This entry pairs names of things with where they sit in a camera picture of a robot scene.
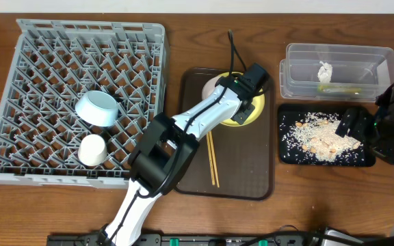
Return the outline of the pink small plate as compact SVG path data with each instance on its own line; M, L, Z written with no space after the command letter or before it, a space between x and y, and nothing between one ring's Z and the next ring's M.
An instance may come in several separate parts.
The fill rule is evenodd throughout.
M221 78L221 76L217 76L217 77L214 77L214 78L208 80L205 83L205 85L203 86L203 89L202 89L202 94L201 94L202 100L205 100L213 93L213 91L216 87L216 83L220 78Z

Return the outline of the green snack wrapper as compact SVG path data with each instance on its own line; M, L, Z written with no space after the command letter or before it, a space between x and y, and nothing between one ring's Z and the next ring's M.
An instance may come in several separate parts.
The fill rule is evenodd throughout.
M317 87L317 91L327 94L360 94L362 90L359 87L321 84Z

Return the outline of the white tissue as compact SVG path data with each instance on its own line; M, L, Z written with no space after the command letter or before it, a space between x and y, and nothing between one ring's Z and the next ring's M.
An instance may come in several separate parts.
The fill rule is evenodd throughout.
M329 83L332 78L332 65L323 61L320 61L319 63L321 64L321 67L317 73L317 78L320 83Z

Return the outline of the light blue bowl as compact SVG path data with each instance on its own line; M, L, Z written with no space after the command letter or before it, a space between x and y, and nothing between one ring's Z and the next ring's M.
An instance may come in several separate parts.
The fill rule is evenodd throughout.
M92 90L86 92L75 105L77 115L85 122L109 127L118 118L118 103L109 94Z

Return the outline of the white cup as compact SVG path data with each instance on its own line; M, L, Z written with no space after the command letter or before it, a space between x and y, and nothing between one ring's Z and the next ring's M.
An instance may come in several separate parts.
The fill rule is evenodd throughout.
M85 136L78 150L79 160L87 166L96 166L103 163L107 157L105 140L96 134Z

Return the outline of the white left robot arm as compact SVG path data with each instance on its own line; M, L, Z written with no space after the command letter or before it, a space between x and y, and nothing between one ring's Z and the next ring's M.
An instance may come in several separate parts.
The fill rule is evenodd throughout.
M132 245L157 199L182 179L200 140L221 122L243 124L252 100L264 93L268 72L253 64L244 73L219 77L213 92L191 109L173 117L157 114L129 156L129 187L115 219L104 226L97 245Z

